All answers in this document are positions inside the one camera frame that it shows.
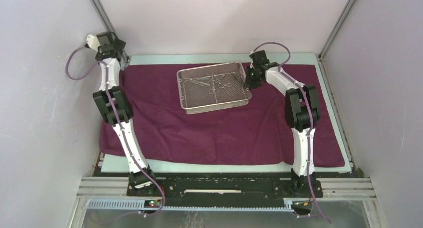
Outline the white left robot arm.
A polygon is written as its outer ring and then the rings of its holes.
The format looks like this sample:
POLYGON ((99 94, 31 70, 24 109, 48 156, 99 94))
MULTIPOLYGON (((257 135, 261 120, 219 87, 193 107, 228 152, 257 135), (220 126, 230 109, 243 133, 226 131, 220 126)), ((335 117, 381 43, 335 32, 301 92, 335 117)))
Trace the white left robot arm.
POLYGON ((93 93, 94 102, 121 142, 129 165, 129 185, 145 196, 152 196, 157 192, 158 183, 135 135, 132 106, 119 85, 126 43, 114 32, 107 31, 97 34, 88 44, 97 51, 95 59, 101 68, 101 83, 99 90, 93 93))

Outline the magenta surgical wrap cloth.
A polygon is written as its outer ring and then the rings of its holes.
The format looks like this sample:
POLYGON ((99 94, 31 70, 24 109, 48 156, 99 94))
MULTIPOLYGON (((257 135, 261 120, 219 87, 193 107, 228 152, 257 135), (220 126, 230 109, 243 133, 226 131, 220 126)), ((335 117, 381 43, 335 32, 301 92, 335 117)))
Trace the magenta surgical wrap cloth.
POLYGON ((177 72, 185 64, 129 66, 120 85, 147 159, 202 165, 293 164, 293 134, 285 98, 272 85, 252 91, 245 106, 188 115, 180 105, 177 72))

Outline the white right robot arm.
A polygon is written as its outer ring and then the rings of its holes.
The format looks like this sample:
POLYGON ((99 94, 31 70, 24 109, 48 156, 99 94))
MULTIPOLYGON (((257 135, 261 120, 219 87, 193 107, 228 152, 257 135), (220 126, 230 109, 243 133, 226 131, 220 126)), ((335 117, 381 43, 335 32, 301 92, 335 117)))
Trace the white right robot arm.
POLYGON ((303 197, 310 191, 311 176, 315 172, 313 140, 320 119, 317 88, 297 81, 281 65, 270 62, 264 50, 253 51, 249 57, 252 63, 247 68, 247 88, 258 88, 265 81, 284 95, 285 121, 294 141, 290 190, 294 196, 303 197))

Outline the metal mesh instrument tray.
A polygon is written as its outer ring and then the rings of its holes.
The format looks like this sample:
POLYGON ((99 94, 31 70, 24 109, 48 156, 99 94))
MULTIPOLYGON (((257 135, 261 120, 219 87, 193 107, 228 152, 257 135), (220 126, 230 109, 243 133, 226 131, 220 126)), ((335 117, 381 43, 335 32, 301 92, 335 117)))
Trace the metal mesh instrument tray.
POLYGON ((240 62, 181 69, 177 72, 181 108, 192 115, 247 105, 252 93, 245 78, 240 62))

